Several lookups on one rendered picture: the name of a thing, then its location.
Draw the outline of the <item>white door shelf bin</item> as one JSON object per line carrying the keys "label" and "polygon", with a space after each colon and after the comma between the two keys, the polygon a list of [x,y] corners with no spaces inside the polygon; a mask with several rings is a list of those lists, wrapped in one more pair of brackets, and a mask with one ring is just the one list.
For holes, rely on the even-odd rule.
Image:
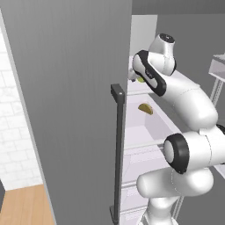
{"label": "white door shelf bin", "polygon": [[209,74],[225,82],[225,54],[215,54],[213,56]]}

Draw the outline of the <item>yellow lemon wedge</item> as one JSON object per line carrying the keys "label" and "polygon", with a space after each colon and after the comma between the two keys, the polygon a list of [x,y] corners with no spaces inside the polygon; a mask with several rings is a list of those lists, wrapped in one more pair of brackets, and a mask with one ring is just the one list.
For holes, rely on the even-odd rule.
{"label": "yellow lemon wedge", "polygon": [[153,114],[153,108],[149,104],[142,103],[138,106],[138,109],[149,115]]}

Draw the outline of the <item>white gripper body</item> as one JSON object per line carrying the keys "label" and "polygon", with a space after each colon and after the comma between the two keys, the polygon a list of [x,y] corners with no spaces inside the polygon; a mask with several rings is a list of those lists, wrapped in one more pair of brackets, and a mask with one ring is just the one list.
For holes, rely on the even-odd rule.
{"label": "white gripper body", "polygon": [[128,70],[128,79],[134,82],[137,79],[137,75],[132,68]]}

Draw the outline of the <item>white fridge interior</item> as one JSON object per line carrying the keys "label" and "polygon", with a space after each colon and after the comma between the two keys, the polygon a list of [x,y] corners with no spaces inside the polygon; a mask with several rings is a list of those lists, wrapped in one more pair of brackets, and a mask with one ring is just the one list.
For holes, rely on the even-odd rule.
{"label": "white fridge interior", "polygon": [[[160,15],[134,16],[132,18],[132,54],[129,58],[129,68],[132,68],[134,55],[141,50],[149,49],[150,44],[159,34],[156,31],[158,16]],[[185,81],[192,81],[181,74],[177,67],[173,76]],[[220,104],[225,99],[225,82],[214,78],[212,92],[207,95],[218,112],[217,123],[225,127],[225,106]],[[142,103],[149,104],[153,108],[152,115],[138,109]],[[165,139],[171,134],[182,134],[188,130],[188,126],[177,116],[173,108],[158,97],[146,83],[140,83],[137,79],[132,82],[128,79],[120,225],[138,225],[140,223],[149,200],[138,193],[137,178],[146,172],[168,168],[170,165],[162,153]],[[177,224],[184,198],[186,197],[179,197],[171,208],[171,216]]]}

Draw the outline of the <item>dark grey cabinet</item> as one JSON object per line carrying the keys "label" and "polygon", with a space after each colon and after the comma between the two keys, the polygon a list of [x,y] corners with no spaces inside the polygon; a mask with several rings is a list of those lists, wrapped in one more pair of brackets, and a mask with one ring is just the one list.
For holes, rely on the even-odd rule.
{"label": "dark grey cabinet", "polygon": [[5,189],[4,189],[3,182],[0,178],[0,212],[1,212],[1,209],[2,209],[3,201],[4,201],[4,195],[5,195]]}

